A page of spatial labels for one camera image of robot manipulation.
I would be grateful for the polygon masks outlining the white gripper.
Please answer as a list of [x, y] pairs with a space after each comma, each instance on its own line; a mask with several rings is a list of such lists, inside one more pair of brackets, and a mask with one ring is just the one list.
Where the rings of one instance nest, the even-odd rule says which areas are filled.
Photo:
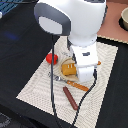
[[94, 69], [97, 67], [98, 63], [96, 44], [86, 47], [71, 45], [70, 52], [75, 60], [79, 81], [89, 81], [93, 77]]

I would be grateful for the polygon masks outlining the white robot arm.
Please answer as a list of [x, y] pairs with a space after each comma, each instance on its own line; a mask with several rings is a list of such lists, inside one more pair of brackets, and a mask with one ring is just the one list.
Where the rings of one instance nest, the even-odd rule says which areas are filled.
[[67, 37], [80, 82], [89, 81], [97, 66], [96, 39], [105, 8], [106, 0], [39, 0], [34, 7], [45, 32]]

